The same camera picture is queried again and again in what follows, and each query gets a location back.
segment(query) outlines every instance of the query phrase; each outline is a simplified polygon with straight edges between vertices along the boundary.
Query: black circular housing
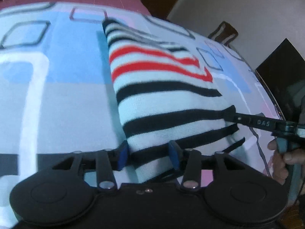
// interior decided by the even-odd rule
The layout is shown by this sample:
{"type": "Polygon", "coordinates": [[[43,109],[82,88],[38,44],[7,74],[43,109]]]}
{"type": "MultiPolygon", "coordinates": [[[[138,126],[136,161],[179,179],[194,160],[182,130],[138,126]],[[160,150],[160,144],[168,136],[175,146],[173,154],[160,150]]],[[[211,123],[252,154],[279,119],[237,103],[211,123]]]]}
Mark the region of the black circular housing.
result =
{"type": "Polygon", "coordinates": [[[80,177],[66,170],[45,170],[18,183],[10,204],[26,222],[50,226],[78,217],[93,198],[91,187],[80,177]]]}
{"type": "Polygon", "coordinates": [[[287,193],[276,181],[245,170],[228,171],[208,185],[204,198],[210,210],[236,225],[275,221],[287,205],[287,193]]]}

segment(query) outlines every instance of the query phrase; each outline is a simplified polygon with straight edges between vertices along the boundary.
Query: folded striped cloth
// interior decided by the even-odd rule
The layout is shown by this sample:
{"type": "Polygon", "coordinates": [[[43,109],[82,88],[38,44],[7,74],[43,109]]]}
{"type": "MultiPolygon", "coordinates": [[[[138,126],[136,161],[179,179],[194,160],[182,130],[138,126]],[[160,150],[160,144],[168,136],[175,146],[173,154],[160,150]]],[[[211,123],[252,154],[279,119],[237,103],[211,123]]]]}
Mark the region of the folded striped cloth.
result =
{"type": "Polygon", "coordinates": [[[139,182],[172,170],[170,140],[204,155],[230,152],[244,143],[237,124],[222,119],[234,107],[185,47],[111,19],[103,29],[120,121],[138,163],[139,182]]]}

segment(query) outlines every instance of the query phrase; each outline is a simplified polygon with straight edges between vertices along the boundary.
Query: red stripe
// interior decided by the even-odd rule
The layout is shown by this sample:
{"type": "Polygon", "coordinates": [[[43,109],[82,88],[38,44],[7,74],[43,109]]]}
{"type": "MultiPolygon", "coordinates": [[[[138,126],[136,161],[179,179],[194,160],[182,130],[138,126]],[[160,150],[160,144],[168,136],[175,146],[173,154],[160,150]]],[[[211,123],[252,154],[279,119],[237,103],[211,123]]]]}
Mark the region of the red stripe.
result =
{"type": "Polygon", "coordinates": [[[200,68],[199,66],[199,60],[197,58],[192,59],[189,57],[186,58],[176,58],[173,55],[160,51],[160,50],[150,50],[150,49],[145,49],[145,48],[141,48],[141,47],[136,47],[136,46],[127,46],[127,47],[121,47],[115,51],[113,51],[110,56],[109,56],[109,62],[110,64],[112,63],[112,61],[120,56],[123,56],[125,54],[128,53],[136,53],[136,52],[140,52],[140,53],[144,53],[147,55],[153,55],[153,56],[157,56],[157,57],[167,57],[173,61],[177,61],[181,64],[184,65],[195,65],[198,68],[200,68]]]}
{"type": "Polygon", "coordinates": [[[189,77],[194,77],[197,79],[201,79],[203,81],[206,82],[211,82],[213,81],[213,77],[211,75],[211,73],[208,71],[208,69],[206,67],[204,67],[204,70],[206,72],[206,76],[205,75],[201,75],[201,74],[195,74],[192,72],[189,72],[183,68],[180,68],[178,66],[175,65],[170,65],[170,64],[160,64],[160,63],[156,63],[156,62],[148,62],[148,61],[142,61],[142,62],[134,62],[134,63],[130,63],[127,65],[123,65],[121,67],[116,68],[113,73],[111,74],[112,77],[112,81],[114,82],[118,76],[127,73],[127,72],[131,72],[131,71],[143,71],[143,70],[164,70],[164,71],[172,71],[172,72],[177,72],[189,77]]]}

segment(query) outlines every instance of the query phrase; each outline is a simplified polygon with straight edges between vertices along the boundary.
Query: bedsheet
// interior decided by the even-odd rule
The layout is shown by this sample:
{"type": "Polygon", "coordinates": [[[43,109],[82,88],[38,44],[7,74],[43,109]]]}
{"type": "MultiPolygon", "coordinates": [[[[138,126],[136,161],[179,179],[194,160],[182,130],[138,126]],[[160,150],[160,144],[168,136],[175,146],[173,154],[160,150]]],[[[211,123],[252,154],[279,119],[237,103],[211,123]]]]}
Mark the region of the bedsheet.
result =
{"type": "MultiPolygon", "coordinates": [[[[180,26],[84,3],[44,2],[0,10],[0,228],[16,223],[9,205],[16,183],[70,152],[114,149],[125,140],[101,25],[106,17],[185,46],[200,68],[208,68],[237,112],[278,118],[264,88],[236,52],[180,26]]],[[[266,146],[273,137],[239,128],[246,142],[232,155],[266,172],[272,156],[266,146]]],[[[138,181],[131,166],[114,174],[118,185],[138,181]]],[[[94,173],[85,180],[94,186],[94,173]]]]}

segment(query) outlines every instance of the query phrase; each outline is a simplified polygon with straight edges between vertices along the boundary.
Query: teal handle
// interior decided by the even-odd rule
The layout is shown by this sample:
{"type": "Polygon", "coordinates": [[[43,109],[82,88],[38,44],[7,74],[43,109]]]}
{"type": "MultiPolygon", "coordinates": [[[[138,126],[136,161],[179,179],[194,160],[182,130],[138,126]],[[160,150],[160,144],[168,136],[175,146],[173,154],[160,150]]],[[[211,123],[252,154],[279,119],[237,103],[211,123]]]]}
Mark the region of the teal handle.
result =
{"type": "MultiPolygon", "coordinates": [[[[280,154],[284,154],[299,148],[298,144],[288,142],[283,138],[277,138],[276,142],[278,146],[278,152],[280,154]]],[[[288,203],[294,203],[298,198],[299,190],[302,184],[302,166],[300,164],[287,164],[286,168],[288,170],[288,177],[283,186],[288,193],[288,203]]]]}

